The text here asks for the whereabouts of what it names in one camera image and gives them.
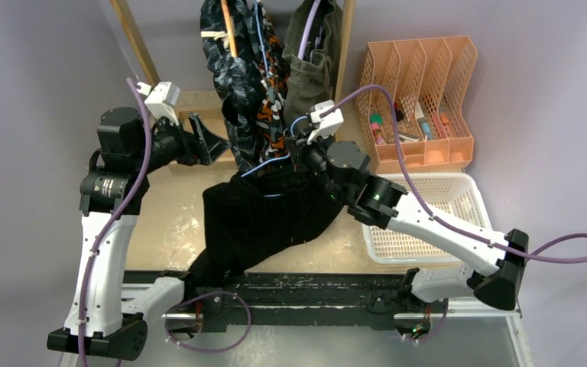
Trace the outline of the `dark leaf-print shorts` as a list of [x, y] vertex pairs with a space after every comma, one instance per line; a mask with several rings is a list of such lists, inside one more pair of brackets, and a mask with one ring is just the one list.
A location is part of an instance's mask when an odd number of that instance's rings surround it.
[[204, 1], [199, 28], [208, 70], [222, 102], [222, 116], [235, 163], [242, 172], [258, 164], [256, 116], [262, 97], [256, 29], [245, 1], [228, 1], [233, 29], [225, 25], [222, 3]]

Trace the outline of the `black shorts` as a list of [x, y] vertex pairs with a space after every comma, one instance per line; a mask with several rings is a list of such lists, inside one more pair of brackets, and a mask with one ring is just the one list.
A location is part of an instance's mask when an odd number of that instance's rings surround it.
[[244, 176], [203, 191], [204, 250], [193, 283], [217, 287], [291, 246], [319, 237], [342, 211], [318, 178], [292, 167]]

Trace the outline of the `orange plastic hanger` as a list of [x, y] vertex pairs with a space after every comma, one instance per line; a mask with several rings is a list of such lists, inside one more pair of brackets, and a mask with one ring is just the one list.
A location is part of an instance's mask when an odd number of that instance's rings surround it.
[[227, 0], [221, 0], [221, 8], [222, 8], [222, 15], [225, 22], [225, 29], [227, 33], [228, 43], [229, 43], [229, 52], [232, 58], [238, 57], [238, 51], [235, 42], [235, 30], [234, 30], [234, 22], [232, 19], [231, 12], [229, 10], [229, 5]]

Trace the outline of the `light blue wire hanger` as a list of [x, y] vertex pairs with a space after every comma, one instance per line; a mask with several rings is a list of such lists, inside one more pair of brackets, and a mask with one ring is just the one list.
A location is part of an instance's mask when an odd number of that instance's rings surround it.
[[[295, 130], [297, 127], [297, 124], [303, 120], [308, 120], [309, 117], [307, 115], [303, 115], [303, 116], [299, 116], [298, 118], [296, 118], [290, 125], [290, 132], [289, 135], [286, 135], [286, 138], [293, 138], [295, 135]], [[260, 163], [259, 165], [257, 165], [256, 167], [253, 167], [251, 170], [244, 172], [243, 174], [241, 174], [241, 177], [248, 177], [251, 176], [252, 174], [258, 172], [260, 169], [262, 169], [263, 167], [268, 166], [269, 164], [273, 164], [275, 162], [279, 162], [279, 161], [285, 161], [288, 158], [291, 157], [291, 153], [287, 153], [286, 155], [282, 156], [282, 157], [278, 157], [278, 158], [271, 158], [267, 161], [264, 161], [262, 163]], [[268, 193], [265, 194], [264, 197], [265, 198], [277, 198], [282, 196], [281, 193]]]

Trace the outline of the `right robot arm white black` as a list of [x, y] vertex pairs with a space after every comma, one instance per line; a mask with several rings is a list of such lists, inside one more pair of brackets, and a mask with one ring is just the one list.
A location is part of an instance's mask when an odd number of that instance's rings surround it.
[[499, 310], [514, 310], [524, 276], [529, 236], [482, 228], [427, 205], [406, 187], [373, 174], [370, 157], [353, 141], [287, 138], [296, 169], [310, 171], [349, 215], [427, 242], [462, 262], [452, 269], [413, 269], [398, 291], [409, 311], [452, 297], [475, 297]]

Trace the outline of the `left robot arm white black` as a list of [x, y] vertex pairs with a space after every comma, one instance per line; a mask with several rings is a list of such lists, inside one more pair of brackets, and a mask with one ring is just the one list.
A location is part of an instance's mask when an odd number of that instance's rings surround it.
[[148, 326], [170, 308], [191, 311], [197, 292], [185, 271], [126, 271], [125, 263], [148, 175], [170, 163], [211, 165], [230, 147], [201, 118], [190, 130], [166, 117], [150, 123], [146, 112], [119, 107], [104, 112], [100, 146], [89, 159], [79, 191], [82, 251], [70, 312], [47, 337], [47, 348], [70, 352], [86, 364], [90, 356], [136, 360]]

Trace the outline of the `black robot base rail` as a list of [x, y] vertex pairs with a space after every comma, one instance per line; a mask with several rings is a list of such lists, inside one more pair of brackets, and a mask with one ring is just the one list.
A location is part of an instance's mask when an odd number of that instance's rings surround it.
[[410, 292], [405, 274], [247, 273], [217, 287], [198, 286], [180, 271], [126, 271], [125, 286], [150, 284], [160, 276], [185, 282], [164, 313], [202, 333], [228, 326], [367, 326], [401, 335], [434, 330], [448, 301], [425, 303]]

